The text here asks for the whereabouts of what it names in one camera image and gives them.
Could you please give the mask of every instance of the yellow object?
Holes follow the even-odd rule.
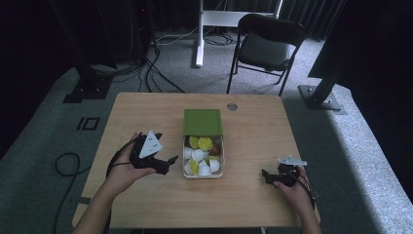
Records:
[[[197,149],[198,148],[198,138],[195,136],[189,136],[189,145],[191,146],[191,148],[193,149]]]
[[[191,172],[192,172],[192,174],[194,174],[194,175],[197,175],[198,174],[198,162],[197,161],[195,161],[195,160],[193,160],[193,159],[190,159],[189,160],[189,167],[190,167],[190,169],[191,169]]]
[[[210,151],[212,145],[212,139],[209,137],[200,137],[200,139],[198,139],[198,147],[203,151]]]

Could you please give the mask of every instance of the white triangular object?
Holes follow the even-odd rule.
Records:
[[[162,145],[156,138],[154,132],[151,130],[143,143],[142,150],[140,150],[139,158],[147,157],[151,154],[162,150]]]
[[[288,157],[279,159],[279,162],[286,165],[292,166],[307,166],[306,161],[302,161],[300,159],[295,158],[294,156],[288,155]]]

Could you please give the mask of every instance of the white cup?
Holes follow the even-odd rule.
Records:
[[[198,167],[204,166],[204,165],[207,165],[207,162],[206,162],[205,160],[201,161],[201,162],[198,164]]]
[[[185,171],[186,175],[193,175],[192,170],[191,170],[191,166],[189,165],[189,163],[185,164],[185,166],[183,166],[183,171]]]
[[[206,156],[202,149],[195,149],[192,151],[192,159],[201,162]]]
[[[209,166],[210,166],[210,170],[212,173],[218,172],[219,168],[221,168],[221,164],[219,163],[218,160],[215,160],[215,159],[209,160]]]
[[[191,159],[192,157],[192,151],[194,151],[194,149],[190,148],[190,147],[184,147],[183,148],[183,158],[185,160]]]
[[[198,167],[198,176],[211,176],[212,172],[208,165],[202,165]]]

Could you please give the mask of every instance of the chair seat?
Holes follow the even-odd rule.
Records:
[[[238,60],[249,65],[272,70],[288,67],[289,45],[268,41],[258,35],[246,35],[238,55]]]

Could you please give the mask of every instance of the black folding chair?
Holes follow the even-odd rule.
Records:
[[[275,19],[258,14],[247,14],[238,23],[238,39],[228,81],[227,94],[238,67],[284,77],[279,96],[282,95],[295,55],[306,37],[304,27],[296,22]]]

